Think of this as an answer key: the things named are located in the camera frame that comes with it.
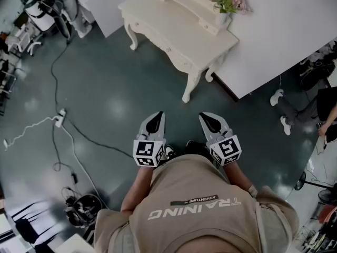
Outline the black standing fan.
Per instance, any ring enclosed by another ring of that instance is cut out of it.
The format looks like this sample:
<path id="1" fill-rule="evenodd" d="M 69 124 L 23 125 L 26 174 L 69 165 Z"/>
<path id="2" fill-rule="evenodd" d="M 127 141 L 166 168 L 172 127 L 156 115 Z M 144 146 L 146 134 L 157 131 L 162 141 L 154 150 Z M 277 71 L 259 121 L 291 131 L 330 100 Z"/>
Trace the black standing fan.
<path id="1" fill-rule="evenodd" d="M 332 187 L 329 187 L 318 183 L 308 182 L 306 181 L 306 173 L 303 172 L 299 180 L 295 184 L 294 189 L 296 191 L 299 191 L 303 188 L 305 184 L 309 184 L 323 189 L 318 193 L 320 203 L 323 203 L 325 205 L 337 206 L 337 183 L 335 183 Z"/>

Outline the person's right forearm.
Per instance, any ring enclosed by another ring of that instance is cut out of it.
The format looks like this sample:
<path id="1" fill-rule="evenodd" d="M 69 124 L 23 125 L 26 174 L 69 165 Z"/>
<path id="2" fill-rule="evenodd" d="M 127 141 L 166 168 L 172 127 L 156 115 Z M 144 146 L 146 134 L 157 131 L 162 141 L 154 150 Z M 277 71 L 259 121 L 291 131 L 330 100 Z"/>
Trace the person's right forearm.
<path id="1" fill-rule="evenodd" d="M 230 184 L 238 186 L 242 190 L 247 191 L 253 198 L 256 197 L 256 187 L 243 173 L 236 161 L 224 165 L 223 169 Z"/>

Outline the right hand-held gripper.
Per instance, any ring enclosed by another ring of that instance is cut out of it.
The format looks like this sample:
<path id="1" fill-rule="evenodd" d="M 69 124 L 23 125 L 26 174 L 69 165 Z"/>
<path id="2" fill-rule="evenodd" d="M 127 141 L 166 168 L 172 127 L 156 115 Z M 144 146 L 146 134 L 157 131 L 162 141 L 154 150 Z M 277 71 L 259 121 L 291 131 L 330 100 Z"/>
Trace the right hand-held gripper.
<path id="1" fill-rule="evenodd" d="M 214 113 L 199 113 L 199 121 L 207 139 L 210 155 L 220 166 L 225 166 L 240 158 L 242 149 L 226 120 Z"/>

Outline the white power strip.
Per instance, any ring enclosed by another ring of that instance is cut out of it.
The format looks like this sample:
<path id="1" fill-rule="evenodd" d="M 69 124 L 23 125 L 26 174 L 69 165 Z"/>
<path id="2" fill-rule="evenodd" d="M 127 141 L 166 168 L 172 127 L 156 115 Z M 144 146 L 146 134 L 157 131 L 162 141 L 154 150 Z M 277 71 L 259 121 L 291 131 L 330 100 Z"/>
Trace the white power strip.
<path id="1" fill-rule="evenodd" d="M 64 122 L 66 116 L 66 110 L 65 109 L 61 109 L 58 113 L 58 116 L 56 118 L 56 122 L 55 122 L 55 126 L 57 128 L 61 128 Z"/>

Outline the white dressing table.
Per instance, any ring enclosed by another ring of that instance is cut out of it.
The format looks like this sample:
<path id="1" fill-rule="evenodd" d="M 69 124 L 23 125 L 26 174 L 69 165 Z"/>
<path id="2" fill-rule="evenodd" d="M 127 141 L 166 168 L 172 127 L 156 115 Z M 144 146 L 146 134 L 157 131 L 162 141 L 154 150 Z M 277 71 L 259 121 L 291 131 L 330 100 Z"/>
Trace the white dressing table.
<path id="1" fill-rule="evenodd" d="M 170 60 L 176 69 L 187 74 L 182 96 L 185 103 L 190 100 L 190 94 L 197 86 L 202 72 L 206 73 L 206 80 L 211 82 L 212 74 L 221 67 L 228 51 L 239 42 L 226 26 L 220 27 L 214 36 L 199 25 L 199 18 L 215 22 L 216 13 L 208 0 L 126 0 L 118 8 L 132 41 L 132 50 L 138 47 L 138 33 L 131 29 L 130 17 L 146 24 L 145 37 L 152 43 L 155 36 L 161 36 L 186 59 L 186 64 Z"/>

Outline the white office chair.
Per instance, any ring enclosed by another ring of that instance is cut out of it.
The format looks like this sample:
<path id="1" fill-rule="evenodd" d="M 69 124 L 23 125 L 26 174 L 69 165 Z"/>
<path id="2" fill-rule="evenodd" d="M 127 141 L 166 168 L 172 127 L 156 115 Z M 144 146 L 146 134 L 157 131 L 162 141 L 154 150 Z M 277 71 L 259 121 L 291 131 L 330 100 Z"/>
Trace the white office chair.
<path id="1" fill-rule="evenodd" d="M 19 36 L 8 36 L 6 44 L 8 52 L 18 57 L 17 52 L 27 52 L 30 56 L 34 56 L 34 48 L 43 45 L 39 40 L 42 34 L 30 36 L 29 32 L 22 32 Z"/>

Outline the white black equipment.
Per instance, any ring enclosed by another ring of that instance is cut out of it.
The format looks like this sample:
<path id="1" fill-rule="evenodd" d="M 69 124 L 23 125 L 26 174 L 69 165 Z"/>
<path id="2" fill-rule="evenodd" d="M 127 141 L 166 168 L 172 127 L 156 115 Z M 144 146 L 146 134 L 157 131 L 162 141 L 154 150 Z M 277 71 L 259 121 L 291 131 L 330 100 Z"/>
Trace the white black equipment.
<path id="1" fill-rule="evenodd" d="M 40 1 L 41 0 L 28 0 L 24 6 L 24 10 L 33 23 L 42 32 L 46 32 L 55 24 L 55 21 L 50 15 L 41 10 Z"/>

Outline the white flower vase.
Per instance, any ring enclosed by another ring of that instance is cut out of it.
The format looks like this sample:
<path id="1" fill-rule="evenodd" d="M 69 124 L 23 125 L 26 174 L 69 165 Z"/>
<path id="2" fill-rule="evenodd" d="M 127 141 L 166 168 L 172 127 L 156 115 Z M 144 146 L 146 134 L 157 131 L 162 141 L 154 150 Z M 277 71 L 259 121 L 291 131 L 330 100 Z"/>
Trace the white flower vase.
<path id="1" fill-rule="evenodd" d="M 231 21 L 231 13 L 218 12 L 215 14 L 215 25 L 217 27 L 228 27 Z"/>

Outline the person's beige t-shirt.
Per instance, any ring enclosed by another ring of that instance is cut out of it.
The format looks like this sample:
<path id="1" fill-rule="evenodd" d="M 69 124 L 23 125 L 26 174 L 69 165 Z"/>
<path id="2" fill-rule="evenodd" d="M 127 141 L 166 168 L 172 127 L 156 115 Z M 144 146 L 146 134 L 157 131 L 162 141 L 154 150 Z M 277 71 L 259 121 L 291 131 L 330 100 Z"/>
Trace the person's beige t-shirt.
<path id="1" fill-rule="evenodd" d="M 202 155 L 153 169 L 150 192 L 132 214 L 98 213 L 96 253 L 286 253 L 297 234 L 288 202 L 267 186 L 253 198 Z"/>

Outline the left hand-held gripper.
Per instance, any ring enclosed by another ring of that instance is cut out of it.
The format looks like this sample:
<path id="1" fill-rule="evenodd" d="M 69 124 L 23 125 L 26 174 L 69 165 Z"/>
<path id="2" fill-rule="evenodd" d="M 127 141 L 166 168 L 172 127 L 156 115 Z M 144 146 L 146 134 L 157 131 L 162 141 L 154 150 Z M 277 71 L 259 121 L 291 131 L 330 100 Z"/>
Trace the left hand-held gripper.
<path id="1" fill-rule="evenodd" d="M 165 157 L 165 113 L 151 114 L 140 126 L 133 142 L 133 158 L 139 167 L 156 168 Z"/>

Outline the person's left forearm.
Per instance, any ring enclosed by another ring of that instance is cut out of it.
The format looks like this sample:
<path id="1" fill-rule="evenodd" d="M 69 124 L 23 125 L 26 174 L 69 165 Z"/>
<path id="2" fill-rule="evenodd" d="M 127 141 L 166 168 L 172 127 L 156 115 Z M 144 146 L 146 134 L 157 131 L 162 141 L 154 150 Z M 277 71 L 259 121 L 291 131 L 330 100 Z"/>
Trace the person's left forearm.
<path id="1" fill-rule="evenodd" d="M 122 213 L 132 214 L 134 209 L 148 196 L 151 189 L 153 171 L 154 169 L 151 167 L 140 167 L 135 181 L 122 202 Z"/>

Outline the black backpack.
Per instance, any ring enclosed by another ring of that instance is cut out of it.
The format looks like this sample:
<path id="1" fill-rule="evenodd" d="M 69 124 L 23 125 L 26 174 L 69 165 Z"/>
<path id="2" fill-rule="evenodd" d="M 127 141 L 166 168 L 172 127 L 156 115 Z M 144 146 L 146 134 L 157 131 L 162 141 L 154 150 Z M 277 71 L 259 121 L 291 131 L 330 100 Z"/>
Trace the black backpack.
<path id="1" fill-rule="evenodd" d="M 308 91 L 313 88 L 320 80 L 327 79 L 335 70 L 334 62 L 321 63 L 310 66 L 300 79 L 300 88 Z"/>

